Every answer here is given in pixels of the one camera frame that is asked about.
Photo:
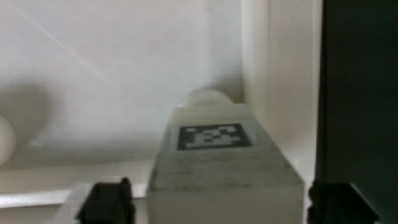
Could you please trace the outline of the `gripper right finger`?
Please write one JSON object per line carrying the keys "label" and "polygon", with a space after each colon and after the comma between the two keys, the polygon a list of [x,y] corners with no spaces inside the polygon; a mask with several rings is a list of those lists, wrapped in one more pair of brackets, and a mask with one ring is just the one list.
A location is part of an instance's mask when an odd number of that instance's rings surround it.
{"label": "gripper right finger", "polygon": [[307,224],[380,224],[380,216],[350,183],[312,182]]}

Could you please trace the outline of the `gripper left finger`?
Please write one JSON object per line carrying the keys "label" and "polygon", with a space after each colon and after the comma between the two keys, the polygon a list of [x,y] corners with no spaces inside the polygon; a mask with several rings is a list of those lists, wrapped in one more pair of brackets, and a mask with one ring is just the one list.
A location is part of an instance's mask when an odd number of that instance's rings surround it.
{"label": "gripper left finger", "polygon": [[81,184],[58,209],[58,224],[135,224],[131,183]]}

